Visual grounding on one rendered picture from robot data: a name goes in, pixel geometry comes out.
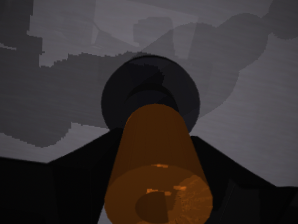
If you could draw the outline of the orange knob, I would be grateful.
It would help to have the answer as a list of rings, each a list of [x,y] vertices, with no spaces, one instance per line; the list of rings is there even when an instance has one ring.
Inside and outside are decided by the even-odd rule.
[[[105,194],[112,224],[205,224],[212,194],[181,115],[164,104],[127,119]]]

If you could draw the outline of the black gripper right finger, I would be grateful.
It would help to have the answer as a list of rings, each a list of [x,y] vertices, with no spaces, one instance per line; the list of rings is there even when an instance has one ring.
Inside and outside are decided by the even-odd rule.
[[[277,187],[198,136],[191,136],[210,187],[205,224],[291,224],[298,219],[298,187]]]

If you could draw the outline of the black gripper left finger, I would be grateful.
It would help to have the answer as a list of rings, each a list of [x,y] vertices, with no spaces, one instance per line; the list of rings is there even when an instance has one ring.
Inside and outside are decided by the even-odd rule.
[[[0,207],[46,224],[98,224],[122,134],[116,127],[47,163],[0,156]]]

